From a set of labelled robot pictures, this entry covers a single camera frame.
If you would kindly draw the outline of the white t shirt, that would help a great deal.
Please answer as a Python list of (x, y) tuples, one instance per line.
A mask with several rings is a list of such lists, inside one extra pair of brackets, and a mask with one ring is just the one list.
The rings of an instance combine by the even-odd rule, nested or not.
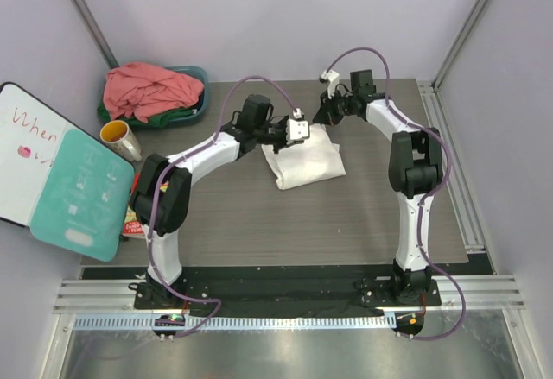
[(270, 145), (261, 148), (280, 190), (346, 175), (340, 145), (331, 142), (326, 127), (321, 124), (310, 126), (310, 138), (304, 143), (283, 148), (277, 154)]

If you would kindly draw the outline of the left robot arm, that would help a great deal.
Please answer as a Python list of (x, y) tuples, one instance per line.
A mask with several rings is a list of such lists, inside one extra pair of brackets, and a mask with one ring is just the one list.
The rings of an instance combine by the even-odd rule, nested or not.
[(302, 119), (301, 112), (277, 118), (273, 110), (268, 98), (250, 95), (242, 109), (234, 111), (229, 122), (220, 123), (204, 142), (175, 155), (154, 153), (144, 161), (130, 196), (130, 208), (143, 227), (148, 252), (145, 281), (137, 285), (136, 307), (173, 309), (183, 302), (178, 231), (188, 215), (192, 188), (259, 144), (275, 150), (288, 147), (290, 127)]

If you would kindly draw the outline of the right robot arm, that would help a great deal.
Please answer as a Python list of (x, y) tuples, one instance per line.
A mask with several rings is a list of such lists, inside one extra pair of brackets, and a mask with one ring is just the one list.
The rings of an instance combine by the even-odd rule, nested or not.
[(378, 93), (372, 71), (350, 74), (342, 92), (340, 75), (327, 70), (320, 82), (320, 108), (313, 122), (334, 126), (356, 116), (376, 127), (390, 142), (388, 180), (399, 203), (399, 242), (387, 286), (388, 299), (415, 306), (431, 289), (428, 237), (433, 191), (442, 183), (442, 147), (435, 129), (425, 129), (401, 112), (387, 93)]

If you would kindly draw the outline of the yellow inside mug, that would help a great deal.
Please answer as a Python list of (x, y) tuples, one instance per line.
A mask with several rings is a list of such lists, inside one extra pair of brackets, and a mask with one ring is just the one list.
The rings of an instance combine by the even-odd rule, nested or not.
[(142, 149), (126, 122), (110, 121), (102, 127), (99, 136), (108, 148), (125, 160), (129, 162), (142, 160)]

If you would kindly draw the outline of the red book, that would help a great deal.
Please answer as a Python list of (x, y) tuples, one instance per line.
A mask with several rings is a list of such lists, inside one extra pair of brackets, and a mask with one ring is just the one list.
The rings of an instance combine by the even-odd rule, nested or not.
[(121, 237), (125, 239), (144, 239), (145, 234), (142, 224), (138, 221), (136, 213), (127, 206), (126, 216), (124, 219), (124, 226), (121, 231)]

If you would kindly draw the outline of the teal mat sheet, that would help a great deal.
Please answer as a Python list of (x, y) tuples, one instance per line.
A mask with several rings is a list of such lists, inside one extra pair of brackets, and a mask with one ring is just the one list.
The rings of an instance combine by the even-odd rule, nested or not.
[(58, 147), (30, 220), (34, 238), (109, 262), (116, 255), (134, 168), (79, 129)]

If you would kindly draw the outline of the whiteboard with red writing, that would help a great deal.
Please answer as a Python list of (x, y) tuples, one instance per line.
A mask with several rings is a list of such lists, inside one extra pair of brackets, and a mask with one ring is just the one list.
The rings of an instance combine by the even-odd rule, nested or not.
[(1, 85), (2, 219), (29, 224), (63, 137), (73, 128), (19, 85)]

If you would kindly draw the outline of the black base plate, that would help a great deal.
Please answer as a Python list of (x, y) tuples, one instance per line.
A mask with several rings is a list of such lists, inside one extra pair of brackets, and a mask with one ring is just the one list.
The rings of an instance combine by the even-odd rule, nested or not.
[(220, 317), (367, 315), (383, 307), (438, 307), (437, 282), (426, 271), (400, 288), (390, 265), (185, 267), (175, 281), (134, 282), (137, 309), (180, 308)]

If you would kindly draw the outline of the left corner aluminium post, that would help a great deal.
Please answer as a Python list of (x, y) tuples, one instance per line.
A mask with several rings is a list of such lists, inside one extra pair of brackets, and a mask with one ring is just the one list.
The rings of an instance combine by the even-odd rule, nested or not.
[(86, 0), (70, 0), (70, 2), (79, 15), (80, 20), (82, 21), (87, 33), (90, 35), (100, 55), (104, 59), (105, 64), (110, 69), (119, 66), (118, 60), (115, 54), (112, 52), (111, 47), (106, 40), (94, 15), (92, 14)]

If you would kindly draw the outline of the corner aluminium post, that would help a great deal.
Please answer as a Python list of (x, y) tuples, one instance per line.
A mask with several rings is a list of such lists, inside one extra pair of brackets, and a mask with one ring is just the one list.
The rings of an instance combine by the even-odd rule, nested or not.
[(112, 52), (111, 47), (106, 40), (94, 15), (92, 14), (86, 0), (70, 0), (70, 2), (79, 15), (80, 20), (82, 21), (87, 33), (90, 35), (100, 55), (104, 59), (105, 64), (110, 69), (119, 66), (118, 60), (115, 54)]
[(432, 87), (435, 91), (439, 91), (443, 86), (455, 62), (461, 55), (461, 51), (467, 45), (471, 35), (476, 30), (491, 2), (492, 0), (475, 0), (465, 22), (462, 24), (458, 35), (455, 37), (452, 46), (448, 50), (448, 53), (432, 82)]

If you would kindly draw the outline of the right corner aluminium post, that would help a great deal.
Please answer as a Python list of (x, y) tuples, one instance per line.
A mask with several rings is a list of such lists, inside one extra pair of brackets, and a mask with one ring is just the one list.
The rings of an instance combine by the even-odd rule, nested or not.
[(462, 24), (458, 35), (455, 37), (452, 46), (448, 50), (448, 53), (432, 82), (432, 87), (435, 91), (439, 91), (443, 86), (455, 62), (461, 55), (461, 51), (467, 45), (471, 35), (476, 30), (491, 2), (492, 0), (475, 0), (465, 22)]

